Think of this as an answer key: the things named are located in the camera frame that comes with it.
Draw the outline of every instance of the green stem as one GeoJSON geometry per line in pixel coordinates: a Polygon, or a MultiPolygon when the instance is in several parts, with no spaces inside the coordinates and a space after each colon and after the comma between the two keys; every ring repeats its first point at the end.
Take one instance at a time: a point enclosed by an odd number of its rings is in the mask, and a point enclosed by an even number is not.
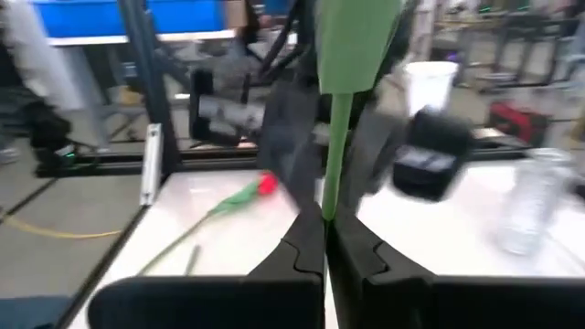
{"type": "Polygon", "coordinates": [[[323,218],[327,221],[334,219],[337,208],[339,179],[353,100],[354,95],[351,93],[334,94],[331,104],[331,133],[322,204],[323,218]]]}
{"type": "Polygon", "coordinates": [[[191,251],[191,256],[189,256],[189,262],[186,264],[185,268],[185,275],[190,276],[193,274],[193,268],[195,268],[195,262],[197,261],[197,256],[199,255],[199,245],[195,245],[193,250],[191,251]]]}
{"type": "Polygon", "coordinates": [[[151,259],[143,268],[138,271],[136,276],[143,276],[147,272],[149,272],[156,264],[158,264],[166,255],[168,255],[173,249],[175,249],[181,242],[185,241],[191,234],[193,234],[200,226],[205,222],[208,218],[211,217],[210,213],[207,213],[203,218],[201,218],[197,223],[193,224],[191,228],[189,228],[185,233],[183,233],[180,237],[175,239],[173,242],[168,244],[161,252],[159,252],[153,259],[151,259]]]}

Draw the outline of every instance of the clear plastic bottle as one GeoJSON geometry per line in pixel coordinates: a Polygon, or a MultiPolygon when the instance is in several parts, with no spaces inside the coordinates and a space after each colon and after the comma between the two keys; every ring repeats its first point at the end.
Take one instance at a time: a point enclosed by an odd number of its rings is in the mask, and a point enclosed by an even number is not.
{"type": "Polygon", "coordinates": [[[569,153],[541,148],[528,151],[528,159],[516,171],[516,185],[507,196],[497,237],[509,252],[535,252],[554,211],[573,177],[569,153]]]}

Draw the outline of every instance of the yellow cable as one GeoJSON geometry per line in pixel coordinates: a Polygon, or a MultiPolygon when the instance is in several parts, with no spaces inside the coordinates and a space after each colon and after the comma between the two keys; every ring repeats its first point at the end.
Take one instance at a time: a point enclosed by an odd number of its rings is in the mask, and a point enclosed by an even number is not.
{"type": "Polygon", "coordinates": [[[16,219],[14,216],[5,216],[4,222],[7,225],[10,225],[11,227],[16,228],[20,231],[53,239],[97,239],[122,233],[120,230],[97,234],[75,234],[68,232],[60,232],[52,229],[40,228],[34,225],[30,225],[22,220],[16,219]]]}

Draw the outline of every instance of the white tabletop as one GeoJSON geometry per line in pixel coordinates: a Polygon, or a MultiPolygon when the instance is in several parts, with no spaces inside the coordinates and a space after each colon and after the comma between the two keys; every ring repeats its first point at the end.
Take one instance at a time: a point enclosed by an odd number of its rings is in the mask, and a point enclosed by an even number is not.
{"type": "MultiPolygon", "coordinates": [[[[450,197],[437,204],[403,197],[386,185],[363,200],[358,216],[392,247],[436,274],[585,275],[581,266],[585,244],[579,238],[580,228],[585,228],[585,208],[572,196],[563,200],[550,239],[535,258],[508,255],[489,239],[505,192],[512,187],[510,164],[470,165],[450,197]]],[[[135,275],[220,199],[257,177],[255,171],[172,175],[97,289],[135,275]]],[[[278,245],[296,214],[286,194],[279,192],[237,214],[210,219],[152,275],[183,275],[195,244],[201,249],[194,274],[245,275],[278,245]]],[[[329,280],[327,284],[326,328],[336,329],[329,280]]],[[[88,328],[86,306],[69,328],[88,328]]]]}
{"type": "MultiPolygon", "coordinates": [[[[184,33],[162,33],[157,34],[163,42],[181,42],[195,40],[213,40],[234,38],[236,32],[233,29],[210,32],[184,32],[184,33]]],[[[86,45],[113,45],[127,43],[127,36],[104,36],[104,37],[49,37],[48,43],[53,47],[72,47],[86,45]]],[[[296,33],[288,36],[290,45],[296,44],[296,33]]]]}

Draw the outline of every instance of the blue bin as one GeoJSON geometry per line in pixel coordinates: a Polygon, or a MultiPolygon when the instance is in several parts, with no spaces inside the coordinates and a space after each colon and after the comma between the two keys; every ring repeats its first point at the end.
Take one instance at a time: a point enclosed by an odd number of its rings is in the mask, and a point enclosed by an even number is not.
{"type": "MultiPolygon", "coordinates": [[[[35,0],[49,37],[125,35],[115,0],[35,0]]],[[[150,0],[158,33],[217,31],[224,28],[222,2],[150,0]]]]}
{"type": "Polygon", "coordinates": [[[286,15],[289,12],[291,2],[289,0],[264,0],[264,14],[272,16],[286,15]]]}

